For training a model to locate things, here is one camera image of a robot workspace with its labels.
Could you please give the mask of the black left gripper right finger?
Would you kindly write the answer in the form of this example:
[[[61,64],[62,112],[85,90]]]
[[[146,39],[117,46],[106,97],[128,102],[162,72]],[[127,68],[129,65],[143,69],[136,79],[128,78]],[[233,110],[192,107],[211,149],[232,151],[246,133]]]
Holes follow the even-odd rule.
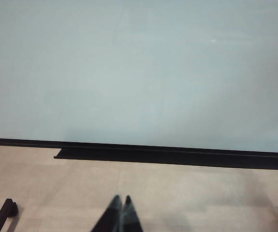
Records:
[[[126,197],[126,201],[122,209],[122,231],[143,232],[140,219],[129,195]]]

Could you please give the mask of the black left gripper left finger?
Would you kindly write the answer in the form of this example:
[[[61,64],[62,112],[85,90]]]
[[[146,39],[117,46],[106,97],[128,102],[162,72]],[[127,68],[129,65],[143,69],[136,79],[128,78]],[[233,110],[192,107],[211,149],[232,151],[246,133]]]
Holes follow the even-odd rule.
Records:
[[[92,228],[91,232],[118,232],[121,209],[121,197],[116,195]]]

